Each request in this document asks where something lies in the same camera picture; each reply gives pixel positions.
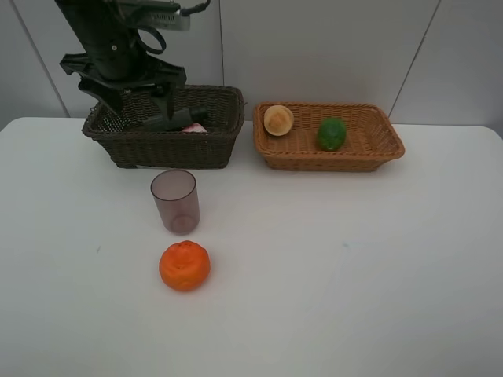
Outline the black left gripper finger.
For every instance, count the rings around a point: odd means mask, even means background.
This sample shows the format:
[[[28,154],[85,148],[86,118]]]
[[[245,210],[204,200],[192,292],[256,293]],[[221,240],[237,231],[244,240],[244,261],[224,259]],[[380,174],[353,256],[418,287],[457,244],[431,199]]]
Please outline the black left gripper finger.
[[[81,78],[78,88],[97,100],[86,119],[88,128],[125,128],[124,119],[126,90],[104,86],[91,79]]]
[[[151,92],[152,101],[158,106],[161,114],[161,125],[168,128],[174,114],[173,93],[169,82],[156,85]]]

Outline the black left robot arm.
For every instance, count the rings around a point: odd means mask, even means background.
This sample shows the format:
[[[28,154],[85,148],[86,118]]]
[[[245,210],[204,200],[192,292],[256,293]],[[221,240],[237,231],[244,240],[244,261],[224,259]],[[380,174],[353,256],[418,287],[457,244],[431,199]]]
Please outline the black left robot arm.
[[[80,77],[79,89],[121,115],[122,95],[147,93],[160,110],[145,120],[150,128],[176,130],[189,124],[189,111],[174,111],[173,92],[186,81],[182,67],[160,59],[166,42],[159,29],[189,29],[192,14],[206,3],[182,8],[177,2],[59,1],[57,5],[84,48],[60,65]]]

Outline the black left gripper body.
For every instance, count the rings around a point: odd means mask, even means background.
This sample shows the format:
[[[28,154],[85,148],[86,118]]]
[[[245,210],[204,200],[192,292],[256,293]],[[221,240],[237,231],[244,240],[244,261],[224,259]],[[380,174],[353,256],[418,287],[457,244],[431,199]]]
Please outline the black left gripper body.
[[[67,75],[77,73],[115,88],[185,84],[184,68],[157,58],[166,42],[155,28],[129,28],[114,17],[78,16],[67,22],[85,50],[64,55],[60,66]]]

